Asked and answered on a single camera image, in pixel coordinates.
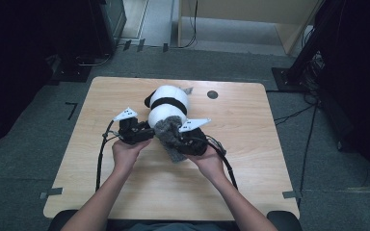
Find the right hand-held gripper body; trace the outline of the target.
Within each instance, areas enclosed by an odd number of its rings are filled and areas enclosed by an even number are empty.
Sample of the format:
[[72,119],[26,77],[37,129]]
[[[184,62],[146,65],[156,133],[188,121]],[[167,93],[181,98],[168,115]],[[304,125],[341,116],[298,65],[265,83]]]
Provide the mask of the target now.
[[205,153],[208,145],[206,135],[201,126],[209,123],[210,118],[187,118],[178,128],[177,141],[173,147],[185,155],[201,156]]

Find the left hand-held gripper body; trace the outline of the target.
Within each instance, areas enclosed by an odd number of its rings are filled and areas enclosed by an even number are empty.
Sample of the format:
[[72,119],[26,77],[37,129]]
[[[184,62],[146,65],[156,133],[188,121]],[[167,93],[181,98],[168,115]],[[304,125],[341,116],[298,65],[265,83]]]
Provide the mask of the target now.
[[124,143],[136,144],[144,141],[143,131],[145,122],[137,119],[137,113],[130,108],[126,108],[113,118],[114,122],[119,122],[119,130],[115,135]]

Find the grey fuzzy sock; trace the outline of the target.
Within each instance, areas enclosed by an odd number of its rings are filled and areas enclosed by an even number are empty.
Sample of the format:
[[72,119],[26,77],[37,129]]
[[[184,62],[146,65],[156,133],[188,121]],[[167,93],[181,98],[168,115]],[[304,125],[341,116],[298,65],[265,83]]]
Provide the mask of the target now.
[[181,117],[172,115],[159,120],[154,126],[155,136],[161,142],[174,164],[186,160],[186,157],[176,149],[180,145],[178,129],[181,125]]

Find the panda plush toy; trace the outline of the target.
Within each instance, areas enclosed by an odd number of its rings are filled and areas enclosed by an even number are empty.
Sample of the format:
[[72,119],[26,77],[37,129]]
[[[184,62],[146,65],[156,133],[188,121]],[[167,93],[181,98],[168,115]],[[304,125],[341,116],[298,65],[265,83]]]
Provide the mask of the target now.
[[170,116],[179,116],[180,124],[187,119],[190,103],[185,90],[165,85],[156,89],[145,99],[145,105],[150,108],[148,124],[153,128],[160,120]]

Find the person's left hand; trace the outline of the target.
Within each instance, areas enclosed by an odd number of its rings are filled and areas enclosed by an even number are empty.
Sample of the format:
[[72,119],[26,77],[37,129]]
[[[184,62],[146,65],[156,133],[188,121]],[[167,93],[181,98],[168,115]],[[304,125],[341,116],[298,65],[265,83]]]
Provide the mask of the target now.
[[151,140],[141,141],[136,144],[127,144],[123,141],[115,141],[112,145],[114,158],[113,172],[118,174],[129,174],[140,152],[151,143]]

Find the person's right hand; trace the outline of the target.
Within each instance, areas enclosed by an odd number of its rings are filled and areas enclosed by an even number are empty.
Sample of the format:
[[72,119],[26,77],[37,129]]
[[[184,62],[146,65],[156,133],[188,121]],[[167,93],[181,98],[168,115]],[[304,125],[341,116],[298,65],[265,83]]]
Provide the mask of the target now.
[[202,175],[212,184],[226,180],[223,161],[213,147],[208,146],[201,156],[187,155],[187,158],[197,165]]

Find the person's grey clothing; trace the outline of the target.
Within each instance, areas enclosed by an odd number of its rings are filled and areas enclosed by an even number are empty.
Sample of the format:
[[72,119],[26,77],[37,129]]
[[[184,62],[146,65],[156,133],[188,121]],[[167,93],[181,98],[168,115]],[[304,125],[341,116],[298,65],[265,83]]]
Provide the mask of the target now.
[[105,231],[241,231],[235,221],[110,219]]

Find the black cabinet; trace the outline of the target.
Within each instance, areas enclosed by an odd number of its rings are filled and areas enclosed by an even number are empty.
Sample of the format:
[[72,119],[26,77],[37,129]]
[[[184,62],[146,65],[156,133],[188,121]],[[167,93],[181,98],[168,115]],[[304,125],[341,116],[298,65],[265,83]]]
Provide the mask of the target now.
[[94,28],[94,51],[97,57],[113,55],[126,14],[122,0],[90,0]]

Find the black stand with base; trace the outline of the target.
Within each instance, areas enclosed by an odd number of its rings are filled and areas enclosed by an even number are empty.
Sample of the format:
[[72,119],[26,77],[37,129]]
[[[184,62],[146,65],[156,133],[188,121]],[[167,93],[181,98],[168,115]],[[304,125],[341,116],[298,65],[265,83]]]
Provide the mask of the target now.
[[322,38],[333,27],[333,17],[338,14],[345,0],[327,0],[315,16],[315,29],[300,52],[296,61],[289,68],[273,67],[272,73],[280,92],[305,92],[305,69],[310,66],[313,57],[318,51]]

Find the black stand base plate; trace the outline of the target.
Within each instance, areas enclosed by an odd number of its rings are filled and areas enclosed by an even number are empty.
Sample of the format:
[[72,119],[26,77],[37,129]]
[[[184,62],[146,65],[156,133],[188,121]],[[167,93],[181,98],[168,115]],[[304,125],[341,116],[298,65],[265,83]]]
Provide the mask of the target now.
[[60,57],[59,63],[51,77],[51,81],[86,83],[92,67],[82,64],[75,57]]

